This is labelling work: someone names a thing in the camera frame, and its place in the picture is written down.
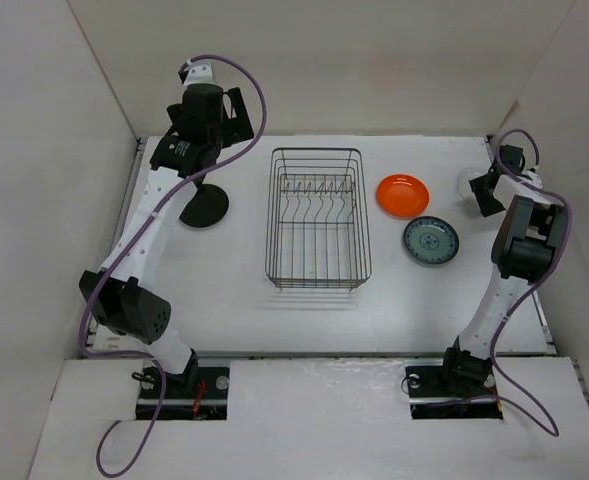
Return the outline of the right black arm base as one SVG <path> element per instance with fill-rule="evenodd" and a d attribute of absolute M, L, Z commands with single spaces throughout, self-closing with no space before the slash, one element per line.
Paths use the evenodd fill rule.
<path fill-rule="evenodd" d="M 493 378 L 490 384 L 449 383 L 437 365 L 410 365 L 405 368 L 402 390 L 410 400 L 413 420 L 502 420 L 500 403 L 492 396 L 497 392 Z"/>

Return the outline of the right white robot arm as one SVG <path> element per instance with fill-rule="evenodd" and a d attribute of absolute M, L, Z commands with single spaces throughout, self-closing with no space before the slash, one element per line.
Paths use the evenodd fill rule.
<path fill-rule="evenodd" d="M 505 214 L 491 250 L 492 275 L 472 320 L 445 351 L 436 381 L 447 393 L 473 396 L 492 375 L 500 333 L 526 292 L 553 270 L 569 225 L 568 207 L 542 192 L 523 150 L 502 145 L 488 170 L 469 181 L 483 216 Z"/>

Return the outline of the clear glass plate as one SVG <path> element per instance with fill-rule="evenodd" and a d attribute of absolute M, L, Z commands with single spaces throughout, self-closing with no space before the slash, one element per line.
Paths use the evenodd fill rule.
<path fill-rule="evenodd" d="M 468 167 L 463 169 L 457 177 L 457 192 L 459 197 L 466 202 L 475 202 L 476 197 L 470 185 L 472 180 L 482 177 L 487 173 L 486 169 Z"/>

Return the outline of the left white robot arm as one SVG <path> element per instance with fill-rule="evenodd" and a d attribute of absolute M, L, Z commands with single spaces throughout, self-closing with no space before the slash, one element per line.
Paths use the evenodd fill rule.
<path fill-rule="evenodd" d="M 116 247 L 79 288 L 94 319 L 153 357 L 163 384 L 178 397 L 197 387 L 198 360 L 170 325 L 171 305 L 153 291 L 170 234 L 221 151 L 254 131 L 239 88 L 195 83 L 168 108 L 171 127 L 158 141 L 138 207 Z"/>

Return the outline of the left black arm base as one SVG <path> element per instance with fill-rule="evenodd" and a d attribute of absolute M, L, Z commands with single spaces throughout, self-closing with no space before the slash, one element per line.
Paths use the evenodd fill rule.
<path fill-rule="evenodd" d="M 167 388 L 159 420 L 223 421 L 227 419 L 229 373 L 227 366 L 201 366 L 192 389 L 186 391 L 167 375 Z M 136 420 L 151 420 L 160 394 L 161 378 L 153 366 L 131 375 L 140 383 L 135 406 Z"/>

